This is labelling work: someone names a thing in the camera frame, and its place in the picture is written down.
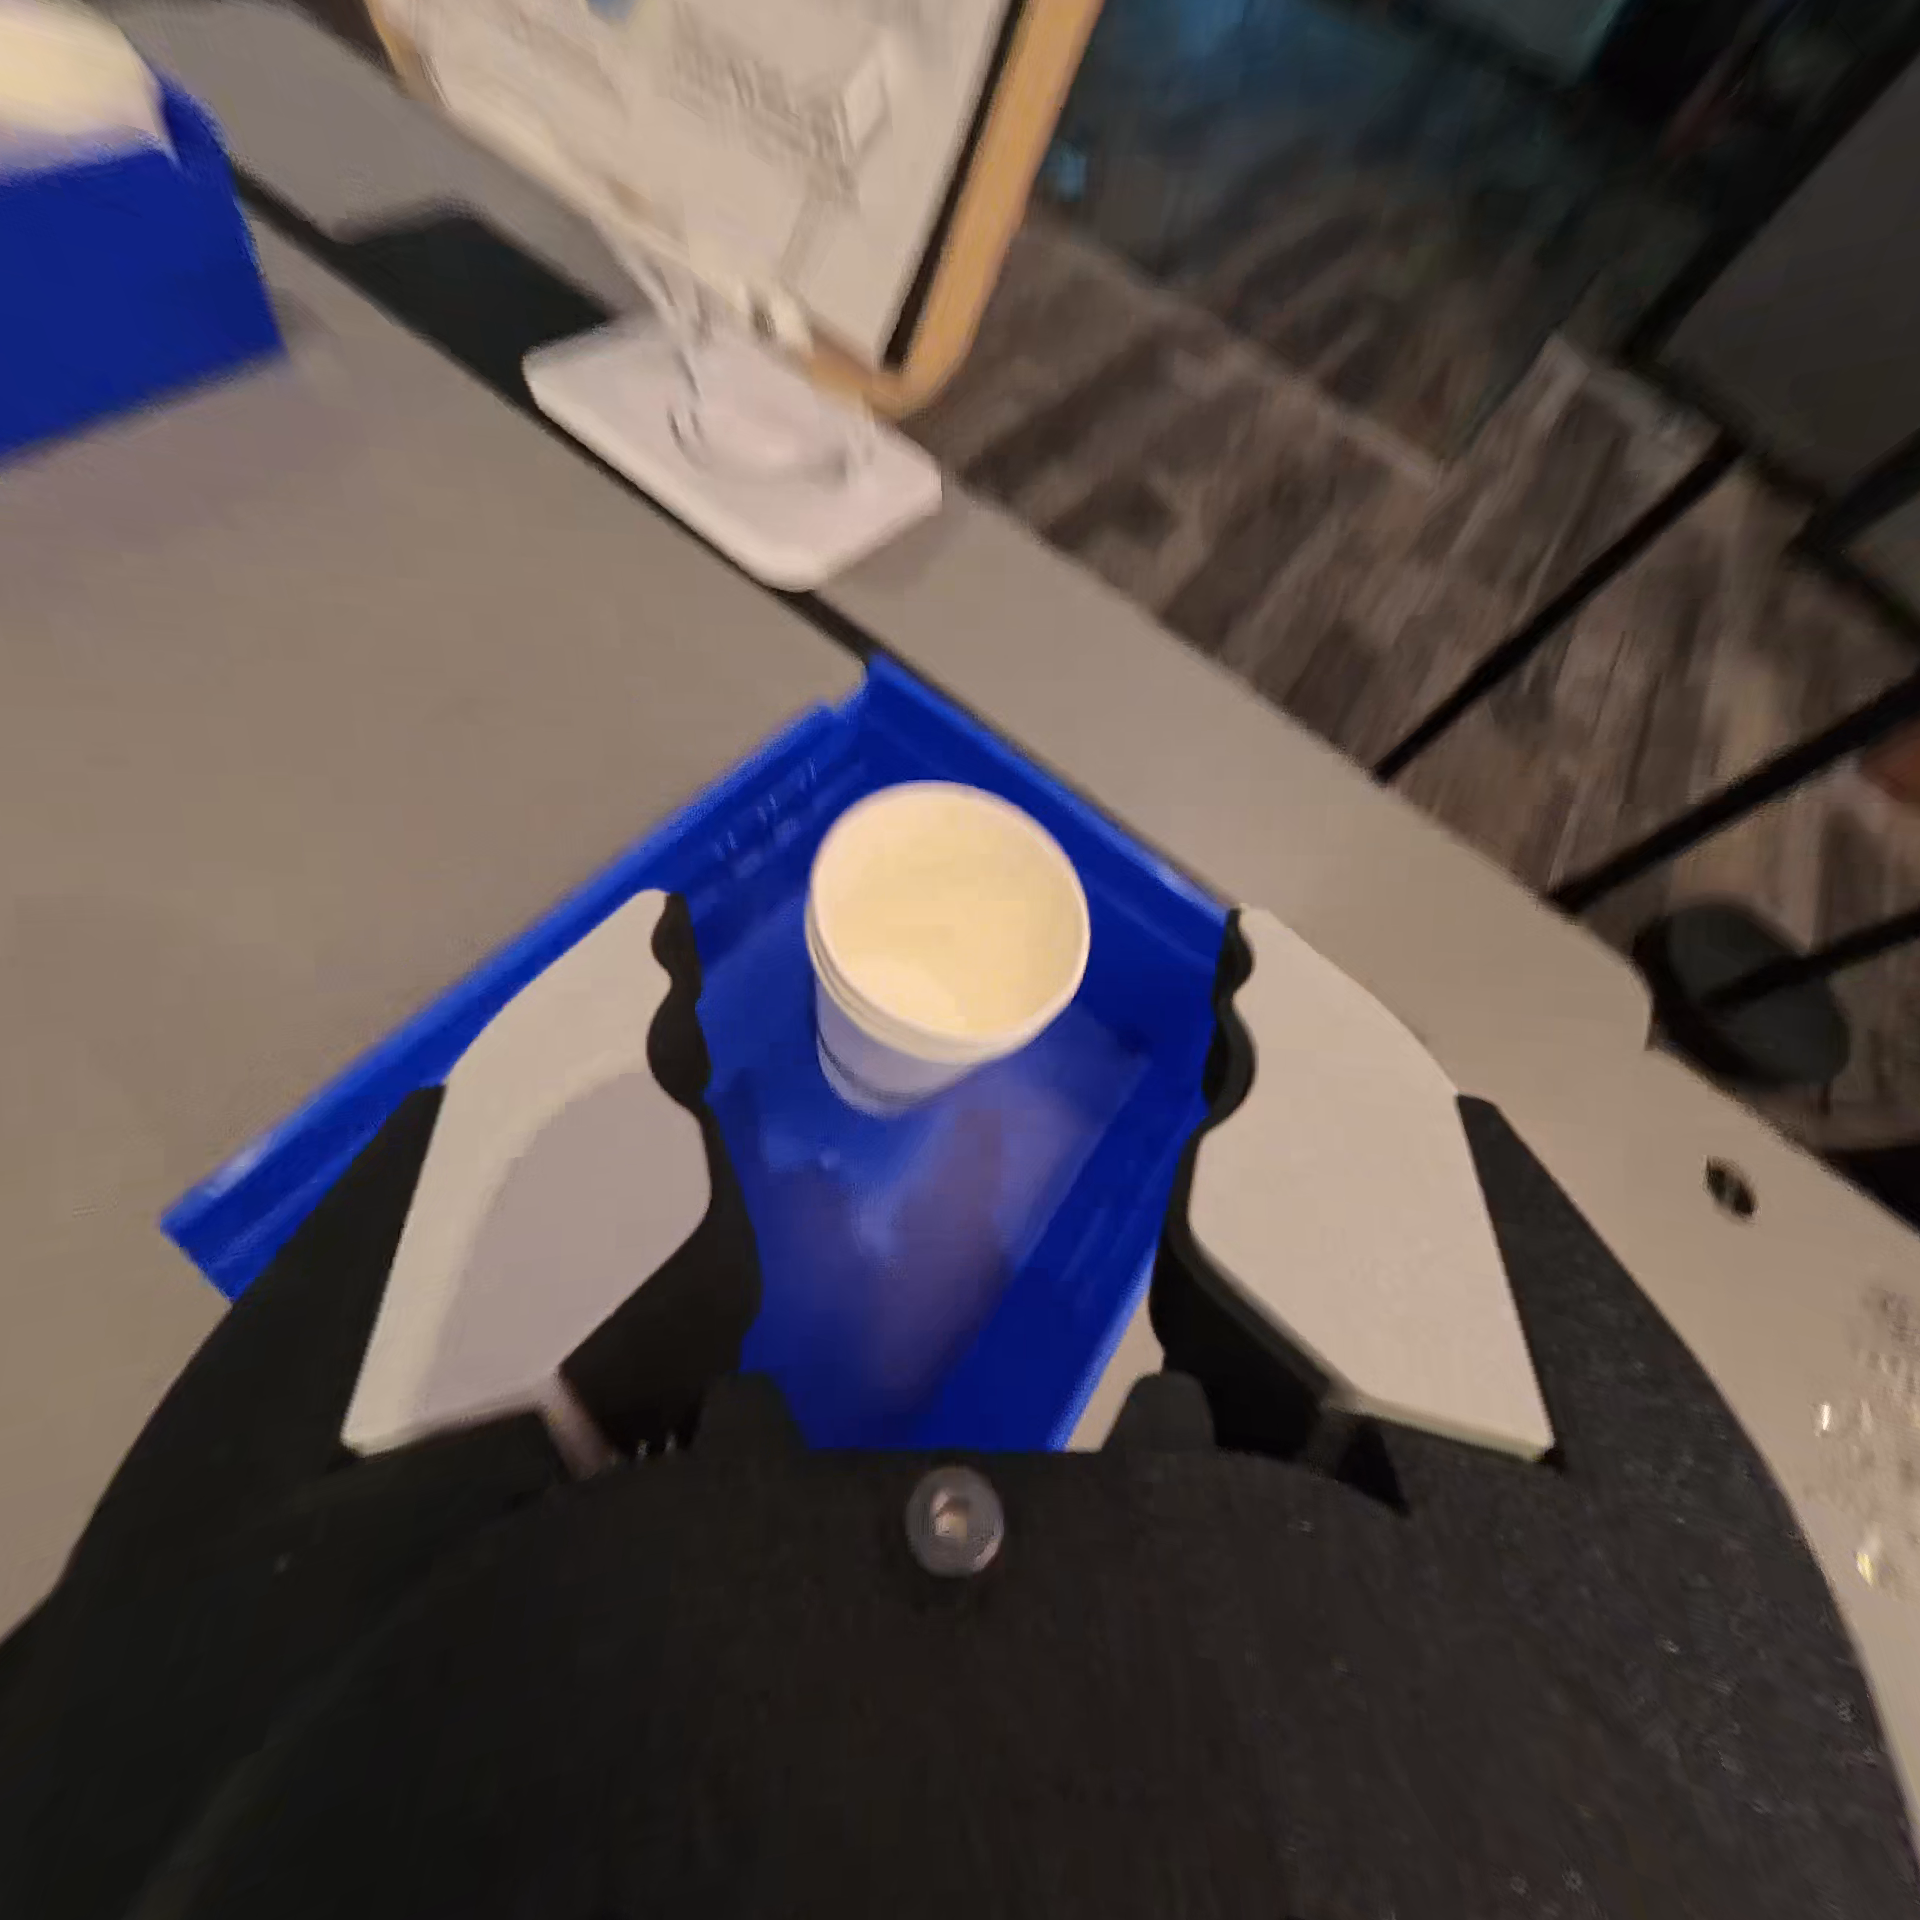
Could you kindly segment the instruction sheet on wooden stand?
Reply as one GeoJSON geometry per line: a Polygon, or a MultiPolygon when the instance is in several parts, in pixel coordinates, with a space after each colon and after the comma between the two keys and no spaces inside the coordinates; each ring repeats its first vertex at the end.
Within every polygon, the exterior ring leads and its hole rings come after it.
{"type": "MultiPolygon", "coordinates": [[[[944,217],[904,314],[896,347],[883,365],[857,364],[824,333],[782,332],[765,308],[742,315],[686,269],[659,255],[618,254],[601,230],[590,228],[627,275],[656,284],[659,298],[688,314],[691,322],[736,324],[784,355],[818,388],[865,405],[885,420],[907,418],[939,395],[973,346],[1099,12],[1099,2],[1012,5],[944,217]]],[[[412,57],[381,35],[371,5],[368,17],[401,85],[438,107],[426,97],[412,57]]]]}

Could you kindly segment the black round stand base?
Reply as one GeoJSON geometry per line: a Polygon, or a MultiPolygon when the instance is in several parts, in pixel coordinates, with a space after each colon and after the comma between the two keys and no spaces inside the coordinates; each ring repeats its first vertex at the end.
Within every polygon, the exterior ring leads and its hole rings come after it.
{"type": "Polygon", "coordinates": [[[1653,1043],[1729,1089],[1814,1093],[1852,1063],[1834,987],[1771,982],[1802,950],[1739,903],[1678,906],[1638,927],[1627,957],[1649,987],[1653,1043]]]}

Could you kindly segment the black flat mat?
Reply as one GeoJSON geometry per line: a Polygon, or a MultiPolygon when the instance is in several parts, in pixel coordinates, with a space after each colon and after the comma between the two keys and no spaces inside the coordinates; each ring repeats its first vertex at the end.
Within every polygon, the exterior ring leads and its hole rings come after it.
{"type": "Polygon", "coordinates": [[[437,357],[475,377],[580,466],[637,500],[656,521],[675,515],[606,458],[587,450],[533,397],[523,359],[613,321],[608,305],[577,278],[518,247],[466,209],[430,209],[341,238],[325,234],[252,174],[238,199],[278,239],[354,287],[437,357]]]}

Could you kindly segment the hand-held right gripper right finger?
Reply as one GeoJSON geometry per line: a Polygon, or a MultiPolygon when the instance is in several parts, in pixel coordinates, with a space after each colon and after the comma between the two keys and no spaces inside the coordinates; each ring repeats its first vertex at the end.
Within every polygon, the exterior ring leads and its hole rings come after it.
{"type": "Polygon", "coordinates": [[[1266,909],[1232,911],[1210,1009],[1150,1325],[1214,1442],[1345,1471],[1394,1430],[1544,1468],[1556,1436],[1449,1073],[1266,909]]]}

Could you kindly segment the blue plastic bin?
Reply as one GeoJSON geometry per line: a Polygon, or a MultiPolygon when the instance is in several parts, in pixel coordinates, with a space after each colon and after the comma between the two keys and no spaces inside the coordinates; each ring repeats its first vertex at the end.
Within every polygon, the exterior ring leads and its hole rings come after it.
{"type": "Polygon", "coordinates": [[[1058,1450],[1146,1299],[1203,1116],[1227,909],[896,663],[805,711],[536,925],[189,1186],[161,1225],[235,1300],[393,1108],[582,955],[678,895],[700,953],[706,1102],[760,1245],[742,1364],[806,1437],[1058,1450]],[[1075,999],[1004,1063],[899,1118],[852,1111],[813,1036],[803,911],[828,829],[896,783],[1022,809],[1088,895],[1075,999]]]}
{"type": "Polygon", "coordinates": [[[158,106],[161,141],[4,167],[8,461],[283,355],[221,132],[158,106]]]}

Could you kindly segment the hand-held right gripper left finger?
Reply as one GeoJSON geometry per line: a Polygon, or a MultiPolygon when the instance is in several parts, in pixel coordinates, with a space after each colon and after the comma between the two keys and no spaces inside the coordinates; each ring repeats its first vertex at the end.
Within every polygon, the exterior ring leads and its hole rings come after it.
{"type": "Polygon", "coordinates": [[[686,900],[637,893],[474,1037],[438,1090],[349,1452],[522,1414],[570,1462],[692,1442],[762,1308],[701,994],[686,900]]]}

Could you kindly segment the clear crinkled plastic piece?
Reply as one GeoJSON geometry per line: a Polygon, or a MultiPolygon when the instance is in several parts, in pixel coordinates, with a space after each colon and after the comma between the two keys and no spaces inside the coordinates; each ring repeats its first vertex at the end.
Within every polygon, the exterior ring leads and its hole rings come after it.
{"type": "Polygon", "coordinates": [[[1860,1303],[1850,1371],[1817,1405],[1817,1492],[1848,1516],[1860,1582],[1917,1597],[1917,1308],[1891,1287],[1860,1303]]]}

